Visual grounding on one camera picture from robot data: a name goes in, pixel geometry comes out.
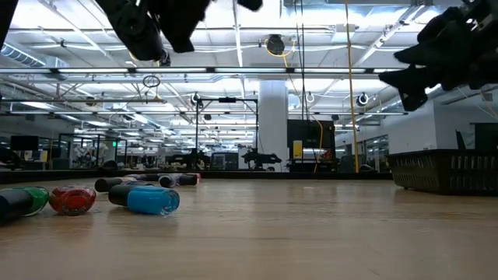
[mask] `pillar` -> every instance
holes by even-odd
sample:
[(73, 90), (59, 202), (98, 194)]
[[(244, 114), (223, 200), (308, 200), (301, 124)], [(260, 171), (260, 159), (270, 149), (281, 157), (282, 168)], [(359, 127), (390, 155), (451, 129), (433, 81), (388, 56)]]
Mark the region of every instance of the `pillar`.
[[(287, 115), (288, 89), (286, 81), (259, 82), (259, 143), (258, 151), (264, 154), (275, 153), (282, 160), (282, 169), (287, 164)], [(275, 171), (282, 171), (280, 164), (273, 166)]]

